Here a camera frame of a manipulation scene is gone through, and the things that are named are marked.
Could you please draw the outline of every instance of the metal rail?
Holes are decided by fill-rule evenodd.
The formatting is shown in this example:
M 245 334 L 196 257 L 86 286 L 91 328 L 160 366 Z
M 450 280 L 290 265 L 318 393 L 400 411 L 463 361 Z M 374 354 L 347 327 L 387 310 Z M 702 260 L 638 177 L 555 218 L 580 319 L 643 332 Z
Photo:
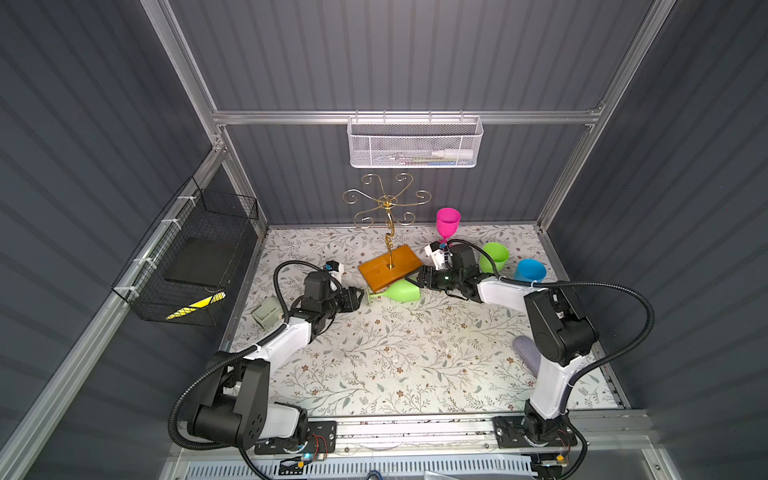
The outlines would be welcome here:
M 598 110 L 576 111 L 215 111 L 218 125 L 303 124 L 343 125 L 350 118 L 366 122 L 413 122 L 415 118 L 442 123 L 460 123 L 480 117 L 483 124 L 576 124 L 594 125 L 600 119 Z

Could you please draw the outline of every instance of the floral tablecloth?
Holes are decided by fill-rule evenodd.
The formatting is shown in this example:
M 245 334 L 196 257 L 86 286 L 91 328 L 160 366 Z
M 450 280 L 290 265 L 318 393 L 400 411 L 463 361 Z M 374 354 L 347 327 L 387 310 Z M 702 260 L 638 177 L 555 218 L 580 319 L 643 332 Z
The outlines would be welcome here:
M 344 263 L 345 286 L 366 285 L 357 266 L 385 253 L 384 229 L 312 228 L 270 230 L 232 351 L 265 332 L 250 312 L 274 295 L 272 273 L 285 260 L 322 266 Z M 510 250 L 505 272 L 535 258 L 547 266 L 531 225 L 460 227 L 454 238 Z M 401 227 L 396 246 L 409 245 L 425 261 L 423 247 L 438 240 L 434 227 Z M 288 266 L 280 274 L 287 302 L 303 292 L 307 269 Z M 273 373 L 270 396 L 302 406 L 310 415 L 383 415 L 522 410 L 535 377 L 511 347 L 518 335 L 531 336 L 528 317 L 504 307 L 474 303 L 422 290 L 413 303 L 384 296 L 354 313 L 341 313 L 323 335 Z M 571 409 L 614 408 L 600 370 L 586 375 L 571 394 Z

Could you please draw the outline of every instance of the blue cup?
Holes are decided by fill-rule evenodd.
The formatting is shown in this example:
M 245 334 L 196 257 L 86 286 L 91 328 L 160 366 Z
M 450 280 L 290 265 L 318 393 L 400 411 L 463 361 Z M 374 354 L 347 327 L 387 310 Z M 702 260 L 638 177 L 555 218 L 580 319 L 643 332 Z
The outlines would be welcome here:
M 532 258 L 526 258 L 518 263 L 513 278 L 523 282 L 541 282 L 545 276 L 547 276 L 547 267 L 544 264 Z

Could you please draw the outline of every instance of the aluminum frame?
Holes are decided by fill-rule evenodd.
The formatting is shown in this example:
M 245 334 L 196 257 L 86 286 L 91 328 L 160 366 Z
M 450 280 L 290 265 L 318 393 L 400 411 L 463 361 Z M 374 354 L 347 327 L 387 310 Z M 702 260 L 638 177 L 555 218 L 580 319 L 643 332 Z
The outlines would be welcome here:
M 480 117 L 483 124 L 576 124 L 594 125 L 601 111 L 215 111 L 218 125 L 304 124 L 346 125 L 354 121 L 411 123 L 414 119 L 436 123 L 461 123 L 466 118 Z
M 594 150 L 594 146 L 597 144 L 605 127 L 611 120 L 619 101 L 621 101 L 621 98 L 624 96 L 624 92 L 629 87 L 634 74 L 640 67 L 640 63 L 643 61 L 643 58 L 645 58 L 646 53 L 648 53 L 651 44 L 661 30 L 661 26 L 667 20 L 667 16 L 669 16 L 676 1 L 677 0 L 654 0 L 654 3 L 650 6 L 627 54 L 624 56 L 621 65 L 619 65 L 619 68 L 616 71 L 616 75 L 608 85 L 605 97 L 601 102 L 601 115 L 598 122 L 594 126 L 588 127 L 587 131 L 582 135 L 579 143 L 571 154 L 571 158 L 565 165 L 565 169 L 558 178 L 558 182 L 555 184 L 552 193 L 547 199 L 547 203 L 541 210 L 538 223 L 541 225 L 543 231 L 547 231 L 552 225 L 554 216 L 558 214 L 558 210 L 560 210 L 563 201 L 565 201 L 568 191 L 573 187 L 576 177 L 578 177 L 581 169 L 587 162 L 587 158 Z
M 174 10 L 170 6 L 170 2 L 168 0 L 141 0 L 141 6 L 144 7 L 144 11 L 147 13 L 147 17 L 160 39 L 166 55 L 174 66 L 176 75 L 187 92 L 187 96 L 208 135 L 211 145 L 223 144 L 226 150 L 229 151 L 230 155 L 227 161 L 223 163 L 223 166 L 232 182 L 235 193 L 258 199 L 245 173 L 243 163 L 240 161 L 240 157 L 237 156 L 232 139 L 226 129 L 214 121 L 213 113 L 216 110 L 216 103 L 205 84 L 203 74 L 197 66 L 197 62 L 192 55 L 184 33 L 181 31 L 181 26 L 176 19 Z M 267 228 L 268 221 L 259 204 L 259 227 L 257 228 L 259 237 L 266 234 Z
M 205 187 L 210 183 L 226 156 L 225 153 L 221 147 L 211 149 L 194 174 L 197 185 Z M 197 185 L 193 181 L 187 182 L 187 186 L 179 193 L 179 197 L 164 215 L 165 220 L 174 219 L 178 215 L 181 208 L 189 201 L 184 197 L 194 194 Z M 160 222 L 138 252 L 138 258 L 148 256 L 168 228 L 175 227 L 171 226 L 171 222 Z M 139 262 L 133 262 L 121 278 L 120 284 L 132 283 L 140 269 Z M 123 299 L 115 292 L 110 292 L 109 297 L 0 451 L 0 478 L 3 480 L 24 478 L 129 311 L 130 307 Z
M 492 419 L 523 413 L 463 413 L 431 415 L 379 415 L 324 417 L 334 420 L 336 452 L 332 457 L 380 457 L 395 455 L 457 455 L 467 453 L 531 454 L 556 452 L 556 447 L 500 449 Z M 571 420 L 579 428 L 590 450 L 654 450 L 658 441 L 653 423 L 644 410 L 576 410 Z M 161 473 L 162 480 L 183 478 L 190 462 L 239 460 L 236 449 L 195 452 L 174 445 Z

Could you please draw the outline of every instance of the plastic cup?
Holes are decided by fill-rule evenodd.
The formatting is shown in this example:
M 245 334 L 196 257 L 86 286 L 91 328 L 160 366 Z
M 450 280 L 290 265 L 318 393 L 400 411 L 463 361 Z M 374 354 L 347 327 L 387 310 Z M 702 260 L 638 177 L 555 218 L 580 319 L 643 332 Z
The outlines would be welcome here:
M 523 282 L 541 282 L 545 276 L 547 276 L 547 267 L 544 264 L 532 258 L 526 258 L 518 263 L 513 278 Z
M 437 210 L 437 233 L 440 233 L 443 240 L 447 240 L 456 233 L 461 219 L 462 215 L 455 208 L 446 207 Z
M 498 242 L 490 242 L 483 245 L 482 249 L 491 256 L 494 263 L 496 263 L 496 269 L 501 272 L 507 260 L 509 260 L 509 250 L 507 250 L 507 247 Z M 484 273 L 493 273 L 491 262 L 485 258 L 485 255 L 480 256 L 480 270 Z

